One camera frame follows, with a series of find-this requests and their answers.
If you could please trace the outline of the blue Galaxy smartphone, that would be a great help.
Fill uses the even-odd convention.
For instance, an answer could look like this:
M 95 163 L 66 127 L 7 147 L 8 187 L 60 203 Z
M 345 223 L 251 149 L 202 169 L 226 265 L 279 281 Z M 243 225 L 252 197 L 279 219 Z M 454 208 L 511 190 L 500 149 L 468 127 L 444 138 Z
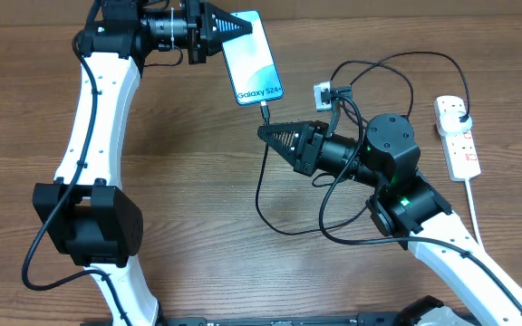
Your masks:
M 252 24 L 252 33 L 223 42 L 229 78 L 241 106 L 275 101 L 284 96 L 266 32 L 257 10 L 232 13 Z

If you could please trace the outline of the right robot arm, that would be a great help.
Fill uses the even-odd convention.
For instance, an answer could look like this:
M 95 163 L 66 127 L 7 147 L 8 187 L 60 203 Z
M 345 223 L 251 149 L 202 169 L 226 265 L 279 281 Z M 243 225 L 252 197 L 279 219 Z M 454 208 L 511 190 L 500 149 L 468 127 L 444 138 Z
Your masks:
M 382 234 L 425 263 L 482 325 L 522 325 L 522 288 L 479 246 L 451 204 L 421 174 L 410 122 L 374 117 L 359 139 L 322 121 L 266 124 L 258 137 L 294 171 L 329 172 L 373 187 L 366 207 Z

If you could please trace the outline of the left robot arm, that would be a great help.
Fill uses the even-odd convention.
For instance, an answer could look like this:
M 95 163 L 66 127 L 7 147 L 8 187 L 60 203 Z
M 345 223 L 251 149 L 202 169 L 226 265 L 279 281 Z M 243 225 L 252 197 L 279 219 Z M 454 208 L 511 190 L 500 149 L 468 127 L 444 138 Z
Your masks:
M 72 134 L 53 182 L 34 187 L 33 205 L 61 254 L 99 286 L 115 325 L 162 325 L 138 257 L 140 209 L 121 183 L 131 102 L 153 51 L 203 63 L 252 24 L 205 1 L 95 0 L 72 39 L 82 72 Z

